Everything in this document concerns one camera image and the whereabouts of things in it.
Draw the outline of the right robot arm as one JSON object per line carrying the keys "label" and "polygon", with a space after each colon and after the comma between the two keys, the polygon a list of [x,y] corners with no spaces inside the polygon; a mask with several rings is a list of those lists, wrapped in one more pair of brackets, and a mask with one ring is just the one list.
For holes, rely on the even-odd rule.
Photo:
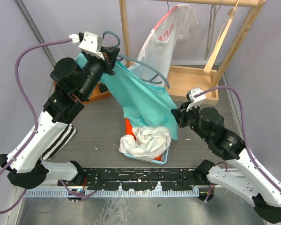
{"label": "right robot arm", "polygon": [[180,128],[188,126],[208,148],[222,160],[234,166],[245,180],[204,160],[195,170],[198,183],[218,184],[247,201],[255,212],[269,223],[281,222],[281,182],[274,179],[271,184],[261,173],[258,160],[247,152],[243,139],[225,128],[224,118],[213,107],[187,109],[184,103],[172,109]]}

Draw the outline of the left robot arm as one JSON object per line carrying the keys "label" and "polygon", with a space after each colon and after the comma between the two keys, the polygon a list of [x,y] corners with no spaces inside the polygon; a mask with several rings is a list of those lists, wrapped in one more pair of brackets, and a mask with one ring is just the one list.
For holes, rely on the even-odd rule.
{"label": "left robot arm", "polygon": [[86,64],[80,67],[72,58],[62,58],[54,66],[50,77],[55,81],[56,90],[43,106],[37,128],[24,140],[24,149],[9,154],[0,154],[0,166],[9,171],[7,178],[11,184],[25,189],[33,189],[44,181],[65,180],[74,186],[81,185],[86,176],[76,161],[51,163],[45,161],[46,148],[51,143],[62,146],[74,133],[71,126],[74,118],[84,108],[83,102],[100,81],[103,74],[114,75],[119,47],[102,47],[102,58],[86,52]]}

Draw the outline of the beige wooden hanger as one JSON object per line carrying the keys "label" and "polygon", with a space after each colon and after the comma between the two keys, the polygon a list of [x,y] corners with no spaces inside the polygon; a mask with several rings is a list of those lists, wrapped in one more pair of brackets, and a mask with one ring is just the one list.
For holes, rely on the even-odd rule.
{"label": "beige wooden hanger", "polygon": [[235,13],[236,13],[236,10],[237,10],[237,6],[239,4],[239,0],[236,1],[236,4],[235,6],[228,12],[228,19],[226,20],[225,24],[222,26],[221,28],[221,31],[220,31],[220,34],[218,36],[218,39],[216,41],[216,44],[215,44],[215,47],[214,47],[214,50],[213,52],[211,53],[211,56],[209,57],[205,67],[204,67],[204,72],[205,73],[210,73],[214,63],[215,63],[215,60],[219,54],[219,51],[222,47],[222,44],[225,40],[225,37],[229,31],[229,28],[232,24],[232,21],[235,17]]}

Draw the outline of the orange t shirt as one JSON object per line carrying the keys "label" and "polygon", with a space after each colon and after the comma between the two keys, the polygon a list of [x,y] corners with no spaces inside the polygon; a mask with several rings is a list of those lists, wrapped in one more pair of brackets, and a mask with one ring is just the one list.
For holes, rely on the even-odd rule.
{"label": "orange t shirt", "polygon": [[[136,140],[136,137],[135,137],[135,135],[134,135],[134,133],[133,133],[133,127],[132,127],[132,125],[131,125],[129,119],[125,118],[125,124],[126,124],[126,135],[132,135],[133,138],[134,138],[134,140]],[[160,155],[160,156],[154,158],[154,160],[160,161],[160,162],[163,161],[163,160],[162,160],[162,155]]]}

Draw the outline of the teal t shirt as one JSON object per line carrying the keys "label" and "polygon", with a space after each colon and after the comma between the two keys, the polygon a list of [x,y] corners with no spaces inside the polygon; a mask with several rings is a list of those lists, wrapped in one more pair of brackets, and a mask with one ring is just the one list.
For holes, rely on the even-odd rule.
{"label": "teal t shirt", "polygon": [[171,138],[177,140],[178,125],[171,113],[177,106],[167,90],[142,81],[120,62],[116,62],[113,71],[115,75],[103,74],[100,82],[122,107],[124,118],[133,127],[165,127]]}

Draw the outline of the grey metal hanger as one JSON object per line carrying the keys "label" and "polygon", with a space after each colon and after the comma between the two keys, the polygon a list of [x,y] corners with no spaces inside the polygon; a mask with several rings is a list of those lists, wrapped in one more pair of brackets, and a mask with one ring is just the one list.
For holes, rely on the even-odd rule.
{"label": "grey metal hanger", "polygon": [[216,5],[211,5],[210,8],[210,14],[209,14],[209,25],[208,25],[208,32],[207,32],[207,44],[206,44],[206,50],[205,50],[205,56],[204,59],[206,60],[210,50],[211,50],[211,45],[213,42],[213,36],[214,36],[214,25],[215,25],[215,20],[217,13],[219,9],[221,8],[221,5],[217,7]]}

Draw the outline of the white t shirt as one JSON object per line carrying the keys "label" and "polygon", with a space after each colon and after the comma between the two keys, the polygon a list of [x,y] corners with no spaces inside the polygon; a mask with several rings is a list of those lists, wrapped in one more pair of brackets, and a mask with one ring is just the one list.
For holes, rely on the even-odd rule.
{"label": "white t shirt", "polygon": [[132,135],[120,138],[119,151],[135,157],[154,159],[162,155],[170,146],[171,136],[167,128],[158,126],[133,127]]}

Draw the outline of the pink hanger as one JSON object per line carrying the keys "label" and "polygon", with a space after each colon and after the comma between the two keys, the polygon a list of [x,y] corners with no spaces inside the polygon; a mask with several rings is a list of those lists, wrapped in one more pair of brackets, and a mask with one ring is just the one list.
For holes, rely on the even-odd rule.
{"label": "pink hanger", "polygon": [[158,29],[158,27],[167,19],[167,17],[174,12],[176,9],[178,9],[178,6],[174,6],[172,9],[170,9],[168,2],[167,2],[168,10],[167,13],[160,19],[160,21],[155,25],[153,28],[154,31]]}

